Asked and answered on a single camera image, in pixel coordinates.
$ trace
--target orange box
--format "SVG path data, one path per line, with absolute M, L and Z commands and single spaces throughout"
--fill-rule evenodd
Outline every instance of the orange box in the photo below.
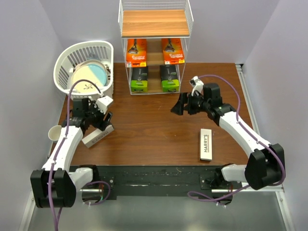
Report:
M 165 64 L 183 64 L 185 62 L 181 39 L 162 38 Z
M 128 39 L 126 52 L 127 67 L 146 66 L 146 39 Z

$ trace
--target wooden table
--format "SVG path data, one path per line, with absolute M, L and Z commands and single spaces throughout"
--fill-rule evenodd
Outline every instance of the wooden table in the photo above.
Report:
M 251 126 L 241 84 L 234 64 L 187 64 L 181 91 L 192 91 L 189 80 L 196 75 L 216 74 L 226 78 L 239 92 L 240 115 Z M 114 66 L 114 104 L 112 124 L 115 130 L 91 148 L 78 145 L 72 165 L 224 165 L 246 164 L 247 156 L 233 138 L 207 118 L 206 113 L 176 115 L 170 109 L 179 94 L 130 95 L 123 63 Z M 237 98 L 232 89 L 216 78 L 225 103 L 235 108 Z M 66 101 L 60 117 L 64 120 Z M 213 160 L 199 159 L 201 128 L 212 129 Z

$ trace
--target cup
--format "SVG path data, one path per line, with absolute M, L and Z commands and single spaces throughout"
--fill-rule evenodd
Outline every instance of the cup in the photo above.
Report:
M 57 141 L 59 140 L 60 138 L 60 135 L 61 135 L 61 129 L 62 129 L 62 126 L 61 125 L 56 125 L 56 126 L 53 126 L 51 129 L 49 129 L 48 131 L 48 138 L 57 143 Z

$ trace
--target green box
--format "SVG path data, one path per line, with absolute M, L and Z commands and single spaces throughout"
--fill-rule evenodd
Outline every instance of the green box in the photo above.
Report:
M 147 92 L 148 91 L 148 67 L 133 67 L 130 81 L 130 89 L 132 92 Z
M 179 91 L 180 82 L 176 67 L 174 65 L 160 65 L 159 68 L 163 92 Z

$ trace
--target purple cable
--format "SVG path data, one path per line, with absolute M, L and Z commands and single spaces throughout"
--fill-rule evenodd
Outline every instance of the purple cable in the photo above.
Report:
M 275 152 L 272 150 L 272 149 L 270 149 L 269 147 L 267 147 L 264 143 L 262 143 L 261 141 L 258 141 L 258 139 L 257 139 L 257 137 L 255 137 L 242 123 L 241 123 L 241 121 L 239 121 L 239 112 L 240 112 L 240 107 L 241 107 L 241 98 L 240 98 L 240 95 L 239 95 L 239 93 L 237 92 L 237 90 L 235 89 L 235 87 L 230 83 L 230 82 L 228 82 L 227 80 L 225 80 L 223 77 L 220 77 L 220 76 L 217 76 L 217 75 L 203 75 L 203 76 L 199 76 L 199 78 L 204 78 L 204 77 L 216 77 L 216 78 L 219 78 L 219 79 L 221 79 L 222 81 L 224 81 L 225 83 L 227 83 L 232 89 L 233 89 L 233 91 L 235 92 L 235 94 L 236 94 L 236 96 L 237 96 L 237 100 L 238 100 L 238 105 L 237 105 L 237 109 L 236 109 L 236 121 L 238 122 L 238 124 L 256 141 L 256 142 L 258 142 L 259 144 L 261 144 L 264 148 L 266 148 L 272 155 L 273 155 L 273 157 L 276 159 L 276 161 L 277 161 L 277 163 L 279 164 L 279 167 L 280 167 L 280 169 L 281 169 L 281 172 L 282 172 L 282 178 L 280 179 L 280 181 L 279 182 L 277 182 L 277 183 L 275 183 L 275 184 L 272 184 L 272 186 L 276 186 L 276 185 L 280 185 L 280 184 L 282 184 L 283 183 L 283 181 L 284 181 L 284 179 L 285 179 L 285 169 L 284 169 L 284 167 L 283 167 L 283 164 L 282 164 L 282 162 L 281 162 L 281 160 L 279 159 L 279 157 L 275 154 Z M 204 201 L 204 202 L 217 202 L 217 201 L 220 201 L 220 200 L 223 200 L 223 199 L 225 199 L 225 198 L 228 198 L 229 196 L 232 196 L 232 195 L 234 195 L 234 194 L 236 194 L 236 193 L 238 193 L 239 191 L 241 191 L 241 190 L 244 190 L 244 189 L 246 189 L 246 188 L 248 188 L 249 187 L 249 185 L 246 185 L 246 186 L 244 186 L 244 187 L 241 187 L 241 188 L 239 188 L 238 190 L 235 190 L 235 191 L 233 191 L 233 192 L 231 192 L 231 193 L 229 193 L 229 194 L 227 194 L 227 195 L 225 195 L 225 196 L 222 196 L 222 197 L 220 197 L 220 198 L 216 198 L 216 199 L 213 199 L 213 198 L 211 198 L 211 197 L 209 197 L 209 196 L 207 196 L 207 195 L 205 195 L 205 194 L 203 194 L 203 193 L 200 193 L 200 192 L 196 192 L 196 191 L 189 191 L 188 193 L 187 193 L 187 195 L 190 197 L 190 198 L 192 198 L 192 199 L 194 199 L 194 200 L 197 200 L 197 201 Z M 197 194 L 197 195 L 200 195 L 200 196 L 204 196 L 204 197 L 206 197 L 206 198 L 208 198 L 208 199 L 199 199 L 199 198 L 195 198 L 195 197 L 193 197 L 193 196 L 191 196 L 191 193 L 194 193 L 194 194 Z
M 87 183 L 86 185 L 93 185 L 93 184 L 105 184 L 105 185 L 107 185 L 107 186 L 108 186 L 108 193 L 107 193 L 107 195 L 105 196 L 105 198 L 102 199 L 102 200 L 100 200 L 99 202 L 93 203 L 93 204 L 85 203 L 86 205 L 99 205 L 99 204 L 103 203 L 105 200 L 107 200 L 107 198 L 108 198 L 109 195 L 110 195 L 111 188 L 110 188 L 110 185 L 109 185 L 107 182 L 100 180 L 100 181 L 94 181 L 94 182 Z
M 70 98 L 71 98 L 71 95 L 72 95 L 72 92 L 73 92 L 73 89 L 74 87 L 80 83 L 80 82 L 88 82 L 90 84 L 92 84 L 97 90 L 99 93 L 101 93 L 100 89 L 91 81 L 89 80 L 86 80 L 86 79 L 81 79 L 81 80 L 78 80 L 76 81 L 72 87 L 71 87 L 71 90 L 69 91 L 69 94 L 68 94 L 68 99 L 67 99 L 67 122 L 66 122 L 66 131 L 65 131 L 65 137 L 63 137 L 63 139 L 61 140 L 61 143 L 59 144 L 59 147 L 58 149 L 56 150 L 55 154 L 54 154 L 54 157 L 53 157 L 53 161 L 55 162 L 56 159 L 57 159 L 57 156 L 60 152 L 60 149 L 61 147 L 63 146 L 63 143 L 64 141 L 66 140 L 66 137 L 68 135 L 68 128 L 69 128 L 69 114 L 70 114 L 70 111 L 69 111 L 69 104 L 70 104 Z M 52 192 L 51 192 L 51 181 L 52 181 L 52 173 L 53 173 L 53 168 L 54 168 L 54 163 L 51 164 L 51 168 L 50 168 L 50 171 L 49 171 L 49 177 L 48 177 L 48 200 L 49 200 L 49 205 L 50 205 L 50 209 L 51 209 L 51 213 L 52 213 L 52 218 L 53 218 L 53 224 L 54 224 L 54 230 L 55 231 L 58 231 L 58 223 L 59 223 L 59 219 L 60 219 L 60 215 L 61 215 L 61 211 L 62 211 L 62 208 L 60 208 L 59 210 L 59 213 L 58 213 L 58 216 L 56 216 L 56 212 L 54 210 L 54 206 L 53 206 L 53 200 L 52 200 Z

